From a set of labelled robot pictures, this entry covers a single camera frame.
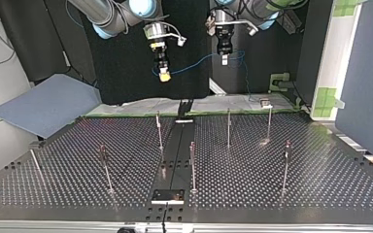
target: blue cable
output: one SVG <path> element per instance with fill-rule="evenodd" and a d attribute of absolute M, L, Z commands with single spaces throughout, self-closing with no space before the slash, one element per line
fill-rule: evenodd
<path fill-rule="evenodd" d="M 237 54 L 238 54 L 237 57 L 229 57 L 228 59 L 229 59 L 229 60 L 240 60 L 240 61 L 241 61 L 241 64 L 242 64 L 242 61 L 244 60 L 244 57 L 245 57 L 245 52 L 242 51 L 242 50 L 240 50 L 240 51 L 237 51 Z M 190 66 L 188 66 L 188 67 L 186 67 L 186 68 L 184 68 L 184 69 L 178 70 L 178 71 L 171 72 L 171 75 L 181 74 L 181 73 L 183 73 L 183 72 L 185 72 L 185 71 L 188 71 L 188 70 L 190 70 L 190 69 L 192 69 L 192 68 L 195 68 L 196 66 L 198 66 L 199 64 L 201 64 L 204 60 L 206 60 L 207 58 L 212 57 L 212 56 L 214 56 L 214 55 L 218 55 L 218 54 L 217 54 L 217 53 L 208 54 L 208 55 L 202 57 L 198 62 L 196 62 L 196 63 L 193 64 L 193 65 L 190 65 Z M 158 74 L 156 73 L 156 71 L 155 71 L 154 68 L 153 68 L 153 74 L 154 74 L 155 76 L 158 76 Z"/>
<path fill-rule="evenodd" d="M 250 102 L 253 102 L 253 100 L 251 100 L 251 91 L 250 91 L 250 81 L 248 80 L 248 66 L 247 66 L 247 63 L 245 62 L 245 52 L 243 50 L 239 50 L 239 51 L 236 51 L 237 53 L 237 57 L 229 57 L 228 59 L 229 60 L 234 60 L 234 61 L 238 61 L 239 64 L 237 66 L 229 66 L 229 67 L 232 67 L 232 68 L 240 68 L 242 65 L 244 65 L 244 68 L 245 68 L 245 82 L 247 83 L 247 91 L 248 91 L 248 95 L 249 95 L 249 99 L 248 101 Z M 212 54 L 209 54 L 209 55 L 206 55 L 204 57 L 202 57 L 198 62 L 196 62 L 195 64 L 193 65 L 190 65 L 184 69 L 181 69 L 181 70 L 178 70 L 178 71 L 175 71 L 175 72 L 172 72 L 171 75 L 176 75 L 176 74 L 181 74 L 182 72 L 185 72 L 187 70 L 190 70 L 196 66 L 198 66 L 199 64 L 201 64 L 204 60 L 206 60 L 207 58 L 209 57 L 212 57 L 214 55 L 217 55 L 216 53 L 212 53 Z M 156 73 L 156 71 L 153 69 L 153 74 L 155 76 L 158 76 L 158 74 Z"/>

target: perforated metal table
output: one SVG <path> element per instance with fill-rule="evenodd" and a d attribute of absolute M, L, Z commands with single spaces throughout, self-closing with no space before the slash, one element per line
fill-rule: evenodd
<path fill-rule="evenodd" d="M 196 116 L 186 124 L 163 117 L 161 152 L 154 117 L 79 119 L 37 150 L 42 173 L 30 154 L 3 168 L 0 222 L 141 225 L 158 232 L 162 223 L 174 230 L 191 223 L 195 232 L 259 232 L 282 224 L 283 231 L 341 225 L 373 231 L 373 165 L 299 113 L 273 115 L 271 140 L 263 144 L 267 121 L 268 115 L 232 116 L 229 149 L 226 116 Z M 287 140 L 293 155 L 283 191 Z M 190 192 L 191 142 L 197 193 Z M 110 155 L 114 194 L 100 145 Z M 185 203 L 153 205 L 157 189 L 182 189 Z"/>

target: black curtain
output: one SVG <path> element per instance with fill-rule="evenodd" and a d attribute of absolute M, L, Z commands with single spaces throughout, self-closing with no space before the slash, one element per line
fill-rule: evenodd
<path fill-rule="evenodd" d="M 169 41 L 170 70 L 177 71 L 197 62 L 211 52 L 205 21 L 209 3 L 204 0 L 163 0 L 166 19 L 187 37 L 184 47 Z M 85 32 L 92 52 L 102 101 L 118 105 L 152 97 L 171 99 L 204 98 L 209 93 L 211 61 L 179 75 L 169 83 L 161 83 L 152 72 L 153 52 L 145 37 L 144 23 L 131 27 L 129 34 L 103 40 L 85 19 Z"/>

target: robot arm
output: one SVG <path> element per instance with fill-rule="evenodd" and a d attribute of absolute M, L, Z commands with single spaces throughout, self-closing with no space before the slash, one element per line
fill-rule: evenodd
<path fill-rule="evenodd" d="M 168 37 L 178 39 L 182 47 L 187 40 L 178 29 L 164 21 L 160 0 L 127 0 L 117 3 L 114 0 L 68 0 L 92 22 L 96 33 L 103 39 L 110 39 L 119 33 L 128 33 L 129 27 L 142 21 L 145 35 L 155 53 L 155 63 L 162 82 L 171 79 L 169 60 L 166 55 Z"/>
<path fill-rule="evenodd" d="M 219 39 L 218 54 L 222 56 L 222 65 L 228 64 L 228 56 L 233 53 L 232 36 L 236 24 L 247 25 L 249 35 L 259 29 L 268 29 L 284 9 L 297 9 L 308 0 L 215 0 L 217 6 L 208 17 L 208 34 Z"/>

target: light blue board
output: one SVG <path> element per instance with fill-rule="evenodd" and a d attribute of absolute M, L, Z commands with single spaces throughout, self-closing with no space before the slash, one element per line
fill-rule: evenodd
<path fill-rule="evenodd" d="M 53 75 L 1 105 L 0 118 L 47 139 L 100 104 L 98 89 L 66 75 Z"/>

